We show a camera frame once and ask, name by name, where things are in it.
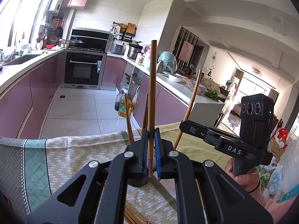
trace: patterned fabric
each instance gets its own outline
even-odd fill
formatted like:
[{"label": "patterned fabric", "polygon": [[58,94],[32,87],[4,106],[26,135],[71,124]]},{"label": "patterned fabric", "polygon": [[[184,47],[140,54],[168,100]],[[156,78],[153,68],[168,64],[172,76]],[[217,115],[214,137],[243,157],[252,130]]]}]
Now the patterned fabric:
[{"label": "patterned fabric", "polygon": [[24,146],[27,201],[33,211],[50,195],[45,153],[46,140],[27,140]]},{"label": "patterned fabric", "polygon": [[[179,123],[160,126],[161,138],[174,142]],[[140,139],[140,129],[133,130]],[[66,136],[49,140],[0,138],[0,189],[11,200],[16,214],[26,222],[28,214],[67,182],[89,161],[103,163],[125,151],[126,132],[100,136]],[[177,150],[190,159],[213,160],[224,167],[228,156],[202,140],[183,134]],[[148,221],[177,223],[173,179],[153,177],[141,188],[128,186],[127,201]]]}]

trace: oven door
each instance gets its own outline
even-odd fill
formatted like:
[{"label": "oven door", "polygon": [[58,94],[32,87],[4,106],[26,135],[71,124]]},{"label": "oven door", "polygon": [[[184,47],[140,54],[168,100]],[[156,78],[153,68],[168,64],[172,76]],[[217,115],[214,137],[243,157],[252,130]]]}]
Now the oven door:
[{"label": "oven door", "polygon": [[65,62],[65,84],[99,84],[102,56],[67,53]]}]

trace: white countertop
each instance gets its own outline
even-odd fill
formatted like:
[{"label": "white countertop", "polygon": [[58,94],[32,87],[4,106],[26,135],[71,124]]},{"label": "white countertop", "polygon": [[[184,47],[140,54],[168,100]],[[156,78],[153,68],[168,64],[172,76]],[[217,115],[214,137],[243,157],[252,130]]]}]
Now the white countertop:
[{"label": "white countertop", "polygon": [[[147,70],[141,63],[135,63],[134,60],[129,59],[126,56],[113,54],[111,52],[107,52],[107,56],[122,58],[127,62],[131,63],[132,65],[134,65],[135,67],[137,67],[138,69],[140,69],[141,71],[143,71],[145,74],[147,75],[150,74],[149,70]],[[178,98],[180,98],[181,100],[183,100],[189,105],[192,97],[192,92],[185,85],[170,81],[168,77],[164,77],[162,75],[157,75],[156,80],[164,88],[172,92],[174,95],[176,95]],[[221,101],[216,102],[210,98],[199,96],[199,95],[196,95],[194,103],[224,104]]]},{"label": "white countertop", "polygon": [[[0,94],[8,88],[15,80],[19,77],[24,75],[33,67],[37,66],[38,64],[44,62],[45,60],[51,58],[52,56],[59,54],[63,51],[60,50],[48,50],[48,53],[43,53],[31,60],[28,60],[20,65],[11,65],[11,66],[4,66],[2,71],[0,71]],[[34,50],[27,55],[38,55],[42,53],[43,50]]]}]

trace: oven handle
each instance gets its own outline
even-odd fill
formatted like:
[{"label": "oven handle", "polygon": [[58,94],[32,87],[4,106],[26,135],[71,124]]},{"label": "oven handle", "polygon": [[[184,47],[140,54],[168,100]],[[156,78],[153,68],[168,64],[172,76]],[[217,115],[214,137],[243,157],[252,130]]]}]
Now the oven handle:
[{"label": "oven handle", "polygon": [[97,63],[89,63],[89,62],[79,62],[79,61],[72,61],[70,60],[71,63],[81,63],[81,64],[92,64],[92,65],[97,65]]}]

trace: cutting board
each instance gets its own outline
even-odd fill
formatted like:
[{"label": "cutting board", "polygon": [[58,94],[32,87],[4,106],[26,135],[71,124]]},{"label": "cutting board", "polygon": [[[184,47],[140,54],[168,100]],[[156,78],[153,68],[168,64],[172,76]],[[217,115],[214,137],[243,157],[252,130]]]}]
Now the cutting board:
[{"label": "cutting board", "polygon": [[135,34],[136,33],[136,29],[137,29],[137,27],[136,27],[135,24],[128,23],[126,33]]}]

